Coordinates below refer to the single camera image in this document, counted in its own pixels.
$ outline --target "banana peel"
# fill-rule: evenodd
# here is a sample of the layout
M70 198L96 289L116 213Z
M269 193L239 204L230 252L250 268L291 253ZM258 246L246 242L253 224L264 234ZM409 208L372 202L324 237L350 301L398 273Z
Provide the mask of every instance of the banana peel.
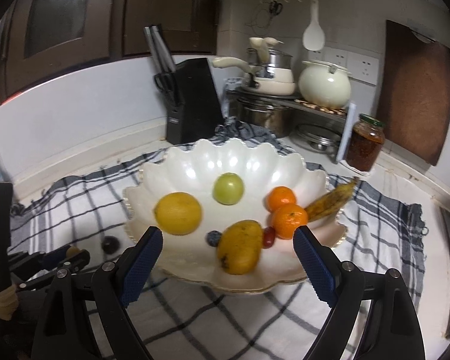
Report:
M333 191L310 203L305 207L305 211L308 214L308 221L313 222L325 218L325 216L334 214L341 209L352 197L358 181L359 178L354 177L349 183L340 184Z

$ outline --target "white scalloped bowl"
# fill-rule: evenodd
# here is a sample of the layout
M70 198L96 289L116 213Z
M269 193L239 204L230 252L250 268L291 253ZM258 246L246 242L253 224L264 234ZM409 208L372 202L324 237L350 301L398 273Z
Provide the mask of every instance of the white scalloped bowl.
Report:
M214 181L226 172L237 173L245 184L243 198L232 206L219 204L212 197ZM171 147L162 163L144 164L140 185L125 188L124 199L133 215L126 223L126 232L137 242L149 226L158 226L152 210L160 198L171 192L188 192L202 205L202 222L191 234L164 232L156 266L168 275L226 293L257 294L280 283L299 283L306 274L292 240L277 239L270 249L262 250L257 267L240 276L220 268L216 248L205 240L209 231L222 232L244 219L268 226L270 213L264 198L279 185L291 188L297 203L305 207L327 192L328 176L322 170L306 169L300 154L282 156L269 143L249 148L240 139L230 139L215 146L202 139L190 151ZM309 224L322 245L333 247L344 239L347 228L337 217L334 214Z

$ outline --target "knife block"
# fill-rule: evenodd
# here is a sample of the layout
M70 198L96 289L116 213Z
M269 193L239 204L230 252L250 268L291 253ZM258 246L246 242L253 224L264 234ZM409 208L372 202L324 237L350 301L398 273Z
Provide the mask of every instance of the knife block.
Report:
M187 59L176 65L179 105L165 101L166 140L173 145L211 138L224 119L207 58Z

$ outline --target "cork mat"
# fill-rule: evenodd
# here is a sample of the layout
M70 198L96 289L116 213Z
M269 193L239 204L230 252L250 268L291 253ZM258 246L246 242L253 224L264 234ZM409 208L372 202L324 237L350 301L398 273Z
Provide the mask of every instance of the cork mat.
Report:
M333 108L322 107L321 105L309 103L305 99L295 99L295 102L300 105L303 105L304 107L314 109L316 111L322 111L322 112L325 112L330 115L347 116L347 111L342 108L333 109Z
M377 119L387 139L436 165L450 123L450 49L390 20L386 39Z

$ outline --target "screw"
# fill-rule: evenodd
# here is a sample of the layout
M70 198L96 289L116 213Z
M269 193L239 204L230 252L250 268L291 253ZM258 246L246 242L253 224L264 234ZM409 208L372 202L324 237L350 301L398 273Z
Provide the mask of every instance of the screw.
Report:
M109 271L111 271L113 268L115 268L115 263L113 263L113 262L111 262L111 261L106 262L105 264L102 265L102 269L103 269L105 272L109 272Z
M56 277L59 279L64 278L65 276L67 276L67 273L68 271L66 269L59 269L56 273Z
M345 269L347 272L350 272L353 271L355 267L353 263L351 263L350 261L344 261L342 262L342 268Z
M395 279L400 277L400 272L398 271L398 269L391 268L388 270L388 273L390 274L391 277L393 277Z

